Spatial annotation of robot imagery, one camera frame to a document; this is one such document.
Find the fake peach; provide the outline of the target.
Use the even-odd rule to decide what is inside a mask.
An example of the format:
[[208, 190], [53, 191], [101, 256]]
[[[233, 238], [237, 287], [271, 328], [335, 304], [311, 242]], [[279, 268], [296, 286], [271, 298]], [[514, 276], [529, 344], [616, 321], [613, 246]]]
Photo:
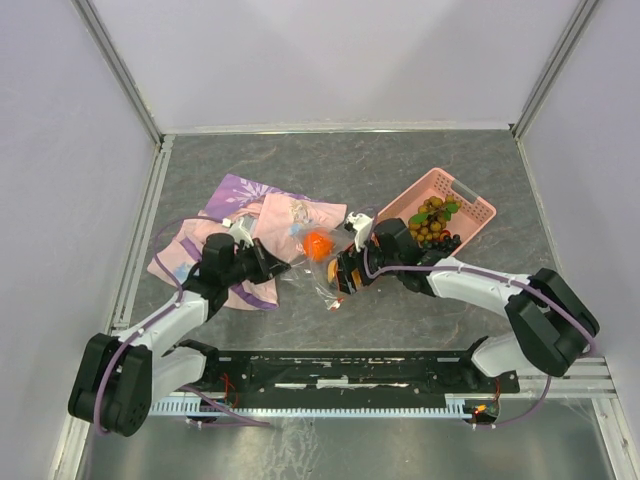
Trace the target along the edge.
[[330, 285], [334, 285], [336, 288], [338, 288], [338, 286], [339, 286], [338, 269], [339, 269], [339, 267], [338, 267], [337, 259], [333, 258], [327, 264], [326, 277], [327, 277], [327, 282]]

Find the clear zip top bag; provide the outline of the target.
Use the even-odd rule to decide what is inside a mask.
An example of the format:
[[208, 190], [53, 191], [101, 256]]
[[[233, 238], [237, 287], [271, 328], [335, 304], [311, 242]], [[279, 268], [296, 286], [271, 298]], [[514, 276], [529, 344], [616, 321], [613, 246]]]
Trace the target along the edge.
[[[329, 232], [334, 247], [331, 254], [321, 262], [309, 260], [303, 251], [303, 239], [306, 233], [311, 230], [322, 229]], [[327, 264], [343, 250], [349, 247], [355, 247], [353, 243], [353, 235], [344, 228], [329, 229], [319, 225], [311, 225], [303, 227], [294, 236], [297, 241], [298, 257], [295, 259], [295, 268], [301, 279], [309, 285], [320, 299], [325, 303], [326, 309], [329, 311], [338, 310], [344, 300], [349, 296], [341, 293], [334, 285], [327, 282]]]

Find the fake brown longan bunch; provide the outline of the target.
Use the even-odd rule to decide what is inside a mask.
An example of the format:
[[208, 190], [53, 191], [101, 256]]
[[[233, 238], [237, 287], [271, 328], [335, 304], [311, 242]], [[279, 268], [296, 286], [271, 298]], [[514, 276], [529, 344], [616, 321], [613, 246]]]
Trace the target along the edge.
[[447, 195], [444, 198], [428, 197], [408, 220], [411, 236], [419, 245], [432, 238], [453, 236], [454, 234], [448, 229], [448, 224], [459, 212], [461, 206], [462, 203], [453, 195]]

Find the fake dark grape bunch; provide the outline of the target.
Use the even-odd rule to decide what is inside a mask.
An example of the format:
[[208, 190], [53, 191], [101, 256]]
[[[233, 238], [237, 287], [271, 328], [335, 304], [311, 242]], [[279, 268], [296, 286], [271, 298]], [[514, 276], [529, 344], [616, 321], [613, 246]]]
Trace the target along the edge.
[[422, 250], [435, 250], [446, 255], [452, 255], [461, 245], [462, 240], [459, 235], [444, 235], [441, 238], [425, 240], [420, 244], [420, 247]]

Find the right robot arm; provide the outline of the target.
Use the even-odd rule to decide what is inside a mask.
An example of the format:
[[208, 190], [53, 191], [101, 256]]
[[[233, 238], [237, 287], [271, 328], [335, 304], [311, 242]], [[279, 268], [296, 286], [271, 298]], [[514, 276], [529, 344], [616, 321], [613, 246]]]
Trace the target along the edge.
[[460, 364], [460, 382], [469, 390], [481, 391], [495, 377], [525, 367], [562, 377], [596, 350], [598, 321], [552, 269], [516, 275], [473, 266], [450, 254], [457, 238], [420, 242], [399, 218], [376, 223], [351, 216], [346, 228], [354, 241], [329, 262], [326, 274], [339, 292], [352, 295], [392, 276], [414, 293], [462, 301], [508, 320], [510, 333], [480, 340]]

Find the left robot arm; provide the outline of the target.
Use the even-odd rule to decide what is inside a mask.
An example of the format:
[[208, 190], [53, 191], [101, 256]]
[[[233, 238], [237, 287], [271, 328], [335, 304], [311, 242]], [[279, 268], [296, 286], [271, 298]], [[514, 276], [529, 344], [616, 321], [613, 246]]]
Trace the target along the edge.
[[217, 349], [186, 341], [184, 335], [211, 320], [233, 287], [261, 285], [290, 268], [259, 239], [208, 236], [200, 260], [159, 310], [118, 335], [98, 333], [89, 339], [68, 413], [100, 433], [130, 437], [169, 394], [192, 385], [212, 389], [221, 378]]

